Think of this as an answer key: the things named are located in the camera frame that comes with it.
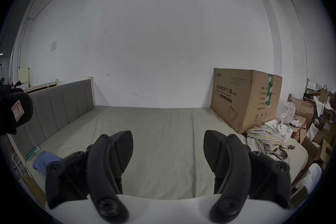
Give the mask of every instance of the gray upholstered headboard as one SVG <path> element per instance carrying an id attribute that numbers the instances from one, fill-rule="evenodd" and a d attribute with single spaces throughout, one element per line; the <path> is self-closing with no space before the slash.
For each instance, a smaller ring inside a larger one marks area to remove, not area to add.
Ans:
<path id="1" fill-rule="evenodd" d="M 58 130 L 90 111 L 93 98 L 90 79 L 29 94 L 34 112 L 30 121 L 17 128 L 13 140 L 23 158 Z"/>

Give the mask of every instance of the blue cloth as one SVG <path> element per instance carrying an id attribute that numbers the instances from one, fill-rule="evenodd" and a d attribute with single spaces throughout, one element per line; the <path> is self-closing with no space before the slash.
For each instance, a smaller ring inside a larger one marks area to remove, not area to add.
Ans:
<path id="1" fill-rule="evenodd" d="M 36 159 L 32 164 L 32 167 L 46 176 L 48 164 L 56 160 L 61 161 L 62 158 L 54 155 L 53 153 L 42 151 L 40 154 L 37 155 Z"/>

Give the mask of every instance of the crumpled cloth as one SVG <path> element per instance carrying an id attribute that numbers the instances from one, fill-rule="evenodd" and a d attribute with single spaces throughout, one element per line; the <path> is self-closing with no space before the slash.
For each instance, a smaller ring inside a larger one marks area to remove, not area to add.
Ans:
<path id="1" fill-rule="evenodd" d="M 275 155 L 280 160 L 288 158 L 287 149 L 295 149 L 293 145 L 285 145 L 283 136 L 274 133 L 266 124 L 247 130 L 247 145 L 251 151 L 260 151 L 267 155 Z"/>
<path id="2" fill-rule="evenodd" d="M 61 161 L 62 158 L 54 155 L 53 153 L 42 151 L 40 154 L 37 155 L 36 159 L 32 164 L 32 167 L 46 176 L 48 164 L 56 160 Z"/>

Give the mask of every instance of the green tape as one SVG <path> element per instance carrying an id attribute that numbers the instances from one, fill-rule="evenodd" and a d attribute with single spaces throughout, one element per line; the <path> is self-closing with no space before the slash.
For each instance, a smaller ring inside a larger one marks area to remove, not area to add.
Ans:
<path id="1" fill-rule="evenodd" d="M 267 107 L 271 106 L 272 88 L 273 88 L 273 75 L 268 74 L 268 90 L 265 102 L 265 104 L 267 104 Z"/>

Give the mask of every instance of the wooden post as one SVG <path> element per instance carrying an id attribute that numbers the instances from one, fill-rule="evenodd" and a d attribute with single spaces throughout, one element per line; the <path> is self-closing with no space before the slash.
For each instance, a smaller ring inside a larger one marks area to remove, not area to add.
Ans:
<path id="1" fill-rule="evenodd" d="M 91 91 L 92 91 L 93 105 L 96 106 L 95 91 L 93 89 L 93 76 L 88 76 L 87 79 L 90 79 L 90 81 L 91 81 Z"/>

